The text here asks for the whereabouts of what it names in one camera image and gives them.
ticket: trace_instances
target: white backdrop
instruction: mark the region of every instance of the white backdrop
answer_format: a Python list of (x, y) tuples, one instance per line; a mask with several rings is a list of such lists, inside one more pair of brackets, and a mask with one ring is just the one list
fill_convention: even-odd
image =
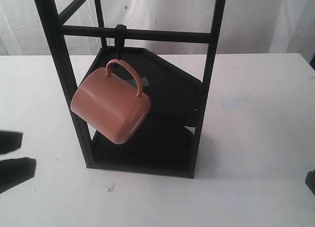
[[(72, 0), (56, 0), (61, 12)], [(107, 27), (209, 32), (215, 0), (102, 0)], [(315, 0), (227, 0), (218, 53), (315, 51)], [(94, 0), (66, 24), (97, 26)], [(67, 36), (70, 54), (96, 54), (99, 39)], [(157, 54), (204, 54), (206, 45), (128, 40)], [(0, 0), (0, 55), (50, 54), (33, 0)]]

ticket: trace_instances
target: orange mug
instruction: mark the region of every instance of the orange mug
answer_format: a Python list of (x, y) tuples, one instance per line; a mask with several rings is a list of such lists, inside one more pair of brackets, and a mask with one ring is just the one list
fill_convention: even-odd
[[(112, 73), (114, 63), (133, 76), (138, 89)], [(139, 74), (117, 59), (91, 73), (75, 92), (70, 106), (75, 114), (116, 144), (127, 142), (150, 107), (151, 100), (142, 92)]]

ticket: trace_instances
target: black shelf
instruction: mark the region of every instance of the black shelf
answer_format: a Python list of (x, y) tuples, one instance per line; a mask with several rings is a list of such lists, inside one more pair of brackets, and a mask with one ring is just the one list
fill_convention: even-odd
[[(84, 78), (116, 56), (115, 47), (101, 49)], [(151, 115), (183, 126), (196, 126), (202, 85), (198, 79), (144, 48), (125, 47), (121, 57), (140, 77), (147, 78), (149, 86), (143, 92), (151, 99)], [(113, 73), (124, 80), (133, 79), (121, 66), (114, 68)]]
[[(60, 14), (55, 0), (35, 0), (35, 4), (87, 168), (193, 178), (225, 0), (216, 0), (210, 33), (130, 30), (121, 25), (105, 28), (100, 0), (94, 0), (98, 27), (65, 26), (85, 1), (74, 0)], [(122, 60), (147, 78), (149, 85), (144, 92), (151, 98), (152, 107), (127, 143), (113, 144), (98, 131), (91, 139), (87, 123), (71, 112), (71, 100), (78, 87), (65, 35), (101, 38), (102, 48), (85, 77), (121, 53)], [(107, 37), (116, 38), (118, 49), (125, 39), (207, 43), (203, 80), (200, 82), (143, 48), (126, 47), (118, 53), (116, 48), (107, 46)], [(113, 72), (124, 80), (131, 79), (119, 66)], [(185, 126), (195, 127), (194, 134)]]

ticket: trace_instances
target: white table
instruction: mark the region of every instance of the white table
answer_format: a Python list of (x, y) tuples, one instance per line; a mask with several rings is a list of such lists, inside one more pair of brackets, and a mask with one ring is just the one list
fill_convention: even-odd
[[(93, 58), (71, 57), (78, 81)], [(163, 58), (201, 79), (204, 55)], [(50, 56), (0, 57), (0, 129), (24, 132), (0, 159), (37, 159), (0, 194), (1, 227), (315, 226), (315, 72), (298, 54), (216, 56), (195, 179), (86, 169)]]

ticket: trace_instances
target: metal bar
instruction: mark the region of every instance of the metal bar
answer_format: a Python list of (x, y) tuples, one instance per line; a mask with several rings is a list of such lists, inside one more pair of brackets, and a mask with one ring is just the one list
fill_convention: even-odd
[(220, 34), (220, 29), (221, 29), (221, 23), (222, 23), (222, 18), (223, 18), (224, 5), (225, 5), (225, 0), (216, 0), (215, 10), (213, 14), (212, 29), (211, 29), (211, 33), (213, 34), (213, 41), (208, 46), (206, 65), (205, 65), (205, 70), (203, 73), (202, 86), (200, 90), (200, 104), (198, 108), (199, 116), (198, 116), (197, 125), (195, 128), (194, 145), (193, 145), (193, 150), (192, 150), (192, 155), (191, 155), (192, 163), (190, 164), (190, 171), (192, 174), (194, 174), (196, 160), (197, 160), (197, 154), (198, 154), (198, 148), (199, 148), (199, 143), (200, 143), (200, 136), (201, 136), (201, 131), (202, 131), (204, 114), (205, 114), (206, 105), (207, 105), (212, 70), (213, 70), (213, 65), (215, 61), (219, 34)]
[(53, 57), (57, 74), (63, 88), (75, 131), (77, 133), (81, 150), (87, 167), (93, 162), (92, 141), (85, 121), (71, 112), (70, 104), (72, 97), (77, 90), (77, 84), (73, 73), (68, 49), (61, 30), (61, 24), (54, 0), (35, 0), (38, 14), (44, 28), (47, 42)]
[[(115, 38), (115, 29), (97, 28), (83, 26), (62, 26), (64, 35), (95, 36)], [(193, 42), (210, 43), (211, 33), (198, 32), (169, 32), (169, 31), (151, 31), (127, 29), (126, 39), (151, 40), (151, 41), (173, 41), (173, 42)]]
[(86, 0), (74, 0), (60, 14), (59, 20), (64, 24)]
[[(100, 2), (100, 0), (94, 0), (94, 3), (95, 3), (98, 26), (100, 28), (103, 28), (104, 27), (104, 19), (103, 19), (103, 13), (102, 13), (102, 3)], [(101, 42), (102, 42), (103, 48), (107, 46), (107, 42), (106, 42), (105, 37), (103, 37), (103, 36), (101, 37)]]

